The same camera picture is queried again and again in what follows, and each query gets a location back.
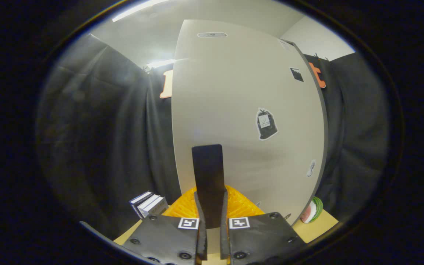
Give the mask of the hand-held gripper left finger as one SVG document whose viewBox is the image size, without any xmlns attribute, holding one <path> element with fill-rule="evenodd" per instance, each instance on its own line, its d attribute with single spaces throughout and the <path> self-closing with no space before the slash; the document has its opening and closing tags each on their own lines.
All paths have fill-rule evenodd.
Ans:
<svg viewBox="0 0 424 265">
<path fill-rule="evenodd" d="M 192 148 L 197 191 L 193 194 L 195 218 L 171 213 L 148 215 L 123 243 L 133 254 L 155 265 L 200 265 L 207 260 L 207 231 L 211 223 L 211 147 Z"/>
</svg>

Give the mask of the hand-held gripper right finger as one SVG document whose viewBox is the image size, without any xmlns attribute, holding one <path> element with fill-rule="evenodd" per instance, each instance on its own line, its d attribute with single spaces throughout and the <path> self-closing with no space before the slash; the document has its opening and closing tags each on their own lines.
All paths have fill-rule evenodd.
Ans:
<svg viewBox="0 0 424 265">
<path fill-rule="evenodd" d="M 282 265 L 304 247 L 281 213 L 266 213 L 225 185 L 219 144 L 208 146 L 208 224 L 219 227 L 220 258 L 230 265 Z"/>
</svg>

